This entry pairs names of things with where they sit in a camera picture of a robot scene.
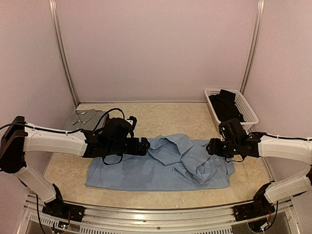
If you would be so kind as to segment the light blue long sleeve shirt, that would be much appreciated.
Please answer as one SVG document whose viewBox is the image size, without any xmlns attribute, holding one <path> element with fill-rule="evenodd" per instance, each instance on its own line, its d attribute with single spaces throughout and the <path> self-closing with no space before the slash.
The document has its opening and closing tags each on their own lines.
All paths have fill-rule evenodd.
<svg viewBox="0 0 312 234">
<path fill-rule="evenodd" d="M 120 191 L 192 191 L 229 187 L 233 163 L 206 151 L 208 140 L 184 134 L 150 138 L 145 156 L 92 160 L 85 185 Z"/>
</svg>

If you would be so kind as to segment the white plastic laundry basket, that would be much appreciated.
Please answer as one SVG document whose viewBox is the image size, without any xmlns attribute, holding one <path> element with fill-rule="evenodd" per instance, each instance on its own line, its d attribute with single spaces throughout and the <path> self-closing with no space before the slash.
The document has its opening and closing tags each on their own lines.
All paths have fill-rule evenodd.
<svg viewBox="0 0 312 234">
<path fill-rule="evenodd" d="M 258 117 L 256 116 L 255 112 L 253 111 L 253 109 L 251 108 L 250 104 L 247 102 L 245 97 L 238 90 L 233 90 L 233 89 L 224 89 L 224 90 L 227 90 L 235 94 L 235 99 L 234 99 L 235 106 L 238 108 L 239 112 L 243 115 L 243 118 L 244 118 L 244 122 L 241 122 L 241 125 L 246 132 L 249 132 L 251 127 L 253 127 L 259 122 Z M 221 121 L 218 119 L 214 111 L 214 108 L 209 99 L 209 96 L 218 95 L 220 91 L 221 91 L 221 88 L 206 88 L 204 90 L 204 94 L 208 103 L 208 109 L 210 111 L 210 114 L 212 115 L 214 124 L 217 129 Z"/>
</svg>

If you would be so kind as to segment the grey button shirt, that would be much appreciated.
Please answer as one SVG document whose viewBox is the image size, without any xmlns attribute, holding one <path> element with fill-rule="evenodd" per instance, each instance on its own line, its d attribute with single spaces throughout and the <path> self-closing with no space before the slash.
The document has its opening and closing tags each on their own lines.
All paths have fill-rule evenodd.
<svg viewBox="0 0 312 234">
<path fill-rule="evenodd" d="M 75 110 L 66 120 L 63 129 L 72 131 L 76 129 L 93 130 L 104 113 L 104 111 L 95 109 Z"/>
</svg>

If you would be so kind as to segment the red black plaid shirt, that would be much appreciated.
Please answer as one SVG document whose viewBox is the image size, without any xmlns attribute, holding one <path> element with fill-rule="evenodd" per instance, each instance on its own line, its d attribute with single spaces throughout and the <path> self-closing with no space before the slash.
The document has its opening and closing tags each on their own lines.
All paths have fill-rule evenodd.
<svg viewBox="0 0 312 234">
<path fill-rule="evenodd" d="M 105 119 L 105 123 L 104 123 L 104 127 L 106 126 L 106 125 L 108 125 L 109 123 L 110 123 L 110 121 L 111 121 L 111 119 L 109 118 L 109 117 L 107 117 L 106 119 Z"/>
</svg>

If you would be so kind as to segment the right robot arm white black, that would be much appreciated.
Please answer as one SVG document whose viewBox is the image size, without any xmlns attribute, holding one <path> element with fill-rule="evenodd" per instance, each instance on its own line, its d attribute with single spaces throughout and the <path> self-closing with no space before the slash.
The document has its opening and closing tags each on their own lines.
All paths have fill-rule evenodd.
<svg viewBox="0 0 312 234">
<path fill-rule="evenodd" d="M 206 150 L 211 155 L 242 159 L 251 157 L 275 157 L 312 164 L 312 139 L 302 137 L 274 136 L 265 132 L 246 131 L 238 119 L 230 119 L 219 125 L 222 138 L 210 139 Z M 277 201 L 300 195 L 312 189 L 312 170 L 305 169 L 296 175 L 278 182 L 263 185 L 253 197 L 249 211 L 253 216 L 260 216 Z"/>
</svg>

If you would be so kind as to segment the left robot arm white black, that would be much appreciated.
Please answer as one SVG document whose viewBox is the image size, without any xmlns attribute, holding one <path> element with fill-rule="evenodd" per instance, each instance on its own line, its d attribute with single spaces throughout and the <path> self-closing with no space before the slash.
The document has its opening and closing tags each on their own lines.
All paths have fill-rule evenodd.
<svg viewBox="0 0 312 234">
<path fill-rule="evenodd" d="M 26 163 L 25 154 L 52 152 L 83 158 L 123 157 L 124 154 L 145 156 L 150 143 L 145 137 L 134 136 L 135 126 L 134 117 L 114 117 L 105 120 L 103 127 L 66 131 L 39 127 L 18 116 L 12 123 L 4 125 L 6 132 L 0 140 L 0 168 L 16 176 L 37 194 L 47 208 L 62 217 L 68 213 L 68 205 L 63 201 L 58 187 Z"/>
</svg>

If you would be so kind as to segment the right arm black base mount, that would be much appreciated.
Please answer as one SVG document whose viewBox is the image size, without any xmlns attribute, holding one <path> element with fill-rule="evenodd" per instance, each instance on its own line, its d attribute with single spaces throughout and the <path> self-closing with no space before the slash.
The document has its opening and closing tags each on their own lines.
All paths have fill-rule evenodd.
<svg viewBox="0 0 312 234">
<path fill-rule="evenodd" d="M 274 205 L 258 205 L 255 202 L 237 205 L 233 207 L 236 222 L 257 218 L 275 212 Z"/>
</svg>

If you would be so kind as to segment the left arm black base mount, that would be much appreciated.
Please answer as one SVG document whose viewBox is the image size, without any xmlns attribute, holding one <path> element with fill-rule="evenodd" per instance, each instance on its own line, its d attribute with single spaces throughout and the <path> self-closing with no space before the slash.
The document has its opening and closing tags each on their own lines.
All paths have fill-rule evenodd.
<svg viewBox="0 0 312 234">
<path fill-rule="evenodd" d="M 69 221 L 81 222 L 84 216 L 85 207 L 69 203 L 46 204 L 42 208 L 42 212 Z"/>
</svg>

